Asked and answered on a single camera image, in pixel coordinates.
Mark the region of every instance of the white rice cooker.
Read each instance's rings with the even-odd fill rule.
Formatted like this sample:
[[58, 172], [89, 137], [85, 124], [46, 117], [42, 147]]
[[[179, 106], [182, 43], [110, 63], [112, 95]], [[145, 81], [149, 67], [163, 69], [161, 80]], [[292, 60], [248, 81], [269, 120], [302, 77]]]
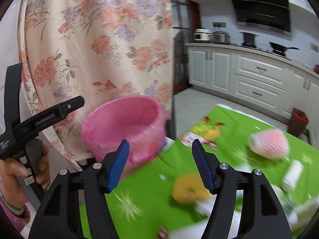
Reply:
[[198, 28], [195, 30], [194, 41], [198, 43], [209, 43], [211, 41], [210, 30], [205, 28]]

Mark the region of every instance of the gripper handle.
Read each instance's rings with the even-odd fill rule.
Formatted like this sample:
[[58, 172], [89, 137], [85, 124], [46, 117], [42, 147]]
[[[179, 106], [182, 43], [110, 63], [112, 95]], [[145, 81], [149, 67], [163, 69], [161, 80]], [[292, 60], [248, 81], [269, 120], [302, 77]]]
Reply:
[[29, 172], [27, 178], [17, 177], [20, 187], [24, 195], [28, 198], [30, 203], [37, 211], [41, 201], [47, 190], [44, 190], [40, 184], [35, 181], [39, 173], [39, 161], [42, 156], [42, 141], [40, 139], [33, 139], [26, 144], [25, 150], [19, 155], [15, 156]]

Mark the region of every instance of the pink basket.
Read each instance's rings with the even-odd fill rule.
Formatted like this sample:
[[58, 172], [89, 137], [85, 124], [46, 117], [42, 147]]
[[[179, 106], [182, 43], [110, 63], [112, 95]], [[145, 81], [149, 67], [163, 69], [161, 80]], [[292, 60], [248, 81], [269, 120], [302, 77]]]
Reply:
[[109, 101], [91, 112], [82, 125], [82, 143], [102, 161], [122, 139], [130, 143], [128, 161], [142, 163], [165, 143], [163, 106], [149, 96], [127, 96]]

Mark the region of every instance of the cabinet drawer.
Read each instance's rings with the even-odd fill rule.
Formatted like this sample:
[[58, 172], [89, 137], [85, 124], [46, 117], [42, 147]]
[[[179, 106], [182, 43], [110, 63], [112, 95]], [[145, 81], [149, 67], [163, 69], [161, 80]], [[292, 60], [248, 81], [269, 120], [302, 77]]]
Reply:
[[285, 91], [247, 77], [235, 75], [235, 96], [278, 112]]
[[286, 89], [287, 69], [271, 62], [237, 55], [235, 74], [258, 80], [277, 88]]

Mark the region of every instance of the wok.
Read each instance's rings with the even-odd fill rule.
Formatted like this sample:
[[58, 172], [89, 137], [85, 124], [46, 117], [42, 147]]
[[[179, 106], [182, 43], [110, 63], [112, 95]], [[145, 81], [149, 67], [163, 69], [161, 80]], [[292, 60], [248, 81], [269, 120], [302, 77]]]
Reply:
[[269, 42], [270, 46], [272, 46], [272, 48], [274, 50], [280, 51], [285, 53], [287, 51], [287, 49], [297, 49], [299, 50], [297, 47], [285, 47], [283, 45], [277, 44], [277, 43], [273, 43], [273, 42]]

